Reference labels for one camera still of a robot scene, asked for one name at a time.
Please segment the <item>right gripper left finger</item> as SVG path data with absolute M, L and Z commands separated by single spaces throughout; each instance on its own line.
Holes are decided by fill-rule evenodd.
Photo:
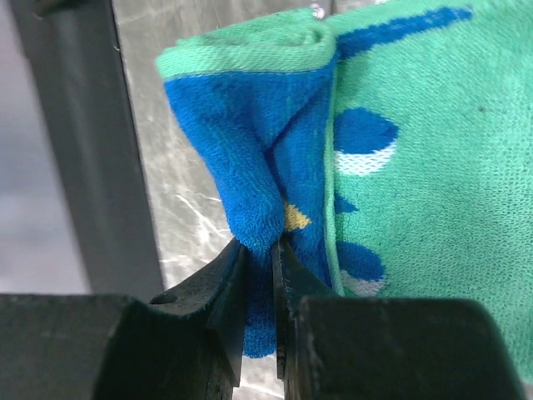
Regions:
M 178 322 L 178 373 L 189 383 L 207 371 L 201 353 L 218 362 L 232 388 L 240 384 L 246 319 L 247 250 L 232 239 L 206 266 L 150 304 Z

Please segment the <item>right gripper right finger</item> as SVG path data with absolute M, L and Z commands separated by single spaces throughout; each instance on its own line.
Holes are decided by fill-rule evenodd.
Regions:
M 342 366 L 346 299 L 304 267 L 286 239 L 272 250 L 280 379 L 333 379 Z

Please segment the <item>blue green crocodile towel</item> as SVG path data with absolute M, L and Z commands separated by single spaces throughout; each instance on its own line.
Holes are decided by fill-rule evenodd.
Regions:
M 531 381 L 531 2 L 279 12 L 156 65 L 252 258 L 248 357 L 275 350 L 286 234 L 335 293 L 482 303 Z

